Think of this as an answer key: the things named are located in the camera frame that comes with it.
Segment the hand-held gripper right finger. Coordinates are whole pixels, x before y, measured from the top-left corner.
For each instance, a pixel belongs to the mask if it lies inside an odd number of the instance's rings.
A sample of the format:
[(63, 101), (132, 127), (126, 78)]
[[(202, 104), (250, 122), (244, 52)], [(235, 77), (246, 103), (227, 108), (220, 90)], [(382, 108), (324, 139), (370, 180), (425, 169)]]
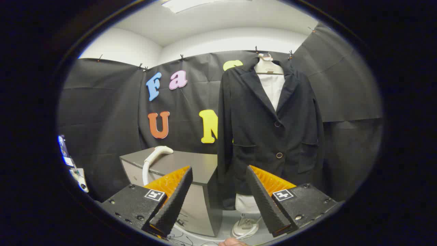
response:
[(245, 180), (273, 237), (302, 230), (338, 208), (337, 201), (314, 185), (295, 185), (252, 165)]

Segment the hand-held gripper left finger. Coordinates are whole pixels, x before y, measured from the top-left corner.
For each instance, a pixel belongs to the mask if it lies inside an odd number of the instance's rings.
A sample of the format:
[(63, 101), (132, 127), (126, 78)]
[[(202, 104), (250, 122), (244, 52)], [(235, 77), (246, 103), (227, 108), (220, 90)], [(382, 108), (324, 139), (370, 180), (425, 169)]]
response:
[(100, 205), (129, 227), (158, 238), (167, 238), (192, 181), (192, 167), (186, 166), (145, 186), (129, 184)]

